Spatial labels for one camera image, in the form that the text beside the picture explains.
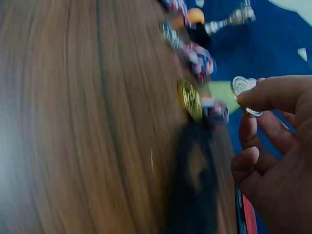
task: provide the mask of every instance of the fingernail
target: fingernail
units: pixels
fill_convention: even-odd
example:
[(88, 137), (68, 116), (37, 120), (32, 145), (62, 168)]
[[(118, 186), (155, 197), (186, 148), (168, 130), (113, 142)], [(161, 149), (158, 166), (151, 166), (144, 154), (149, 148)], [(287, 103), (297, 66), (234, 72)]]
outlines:
[(256, 149), (257, 149), (257, 147), (256, 147), (256, 146), (253, 146), (253, 147), (248, 148), (246, 151), (247, 151), (248, 153), (251, 153), (251, 152), (253, 152), (253, 151), (256, 150)]
[(264, 81), (266, 78), (259, 78), (258, 80), (257, 80), (257, 84), (259, 83), (259, 82), (262, 82), (262, 81)]

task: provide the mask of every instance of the silver coin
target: silver coin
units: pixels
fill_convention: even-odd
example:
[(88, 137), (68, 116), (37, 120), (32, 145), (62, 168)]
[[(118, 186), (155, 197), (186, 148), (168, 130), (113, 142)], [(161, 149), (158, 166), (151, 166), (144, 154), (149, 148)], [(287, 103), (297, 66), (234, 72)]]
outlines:
[[(252, 89), (253, 87), (254, 87), (253, 84), (251, 82), (249, 82), (249, 80), (247, 80), (244, 77), (235, 77), (233, 79), (233, 81), (231, 82), (231, 88), (232, 88), (235, 96), (238, 96), (241, 93)], [(254, 111), (250, 108), (246, 108), (246, 111), (255, 117), (259, 117), (262, 115), (262, 112)]]

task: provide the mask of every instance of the gold coin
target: gold coin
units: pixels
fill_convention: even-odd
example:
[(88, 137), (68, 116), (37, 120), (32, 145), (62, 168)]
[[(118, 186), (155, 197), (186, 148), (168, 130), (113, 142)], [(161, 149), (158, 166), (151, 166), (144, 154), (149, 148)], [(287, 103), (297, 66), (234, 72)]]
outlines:
[(187, 79), (182, 79), (177, 82), (177, 90), (183, 108), (195, 121), (201, 120), (203, 112), (199, 93), (195, 87)]

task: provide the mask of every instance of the blue fabric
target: blue fabric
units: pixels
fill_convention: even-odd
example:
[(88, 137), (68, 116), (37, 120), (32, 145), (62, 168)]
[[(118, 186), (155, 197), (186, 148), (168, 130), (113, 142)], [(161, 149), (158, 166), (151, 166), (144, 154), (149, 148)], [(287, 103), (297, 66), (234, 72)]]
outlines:
[[(240, 2), (206, 0), (202, 8), (205, 21), (227, 18)], [(197, 7), (195, 0), (186, 0), (186, 3), (188, 8)], [(306, 48), (307, 56), (311, 58), (312, 27), (296, 12), (279, 8), (267, 0), (251, 0), (251, 5), (255, 22), (224, 28), (212, 36), (211, 44), (205, 45), (217, 65), (213, 80), (232, 80), (235, 76), (258, 79), (312, 74), (311, 61), (304, 61), (297, 52), (299, 48)], [(230, 115), (228, 124), (235, 153), (241, 151), (238, 139), (241, 115), (242, 111), (237, 110)], [(281, 157), (262, 132), (260, 138), (269, 152)], [(267, 234), (258, 215), (256, 218), (258, 232)]]

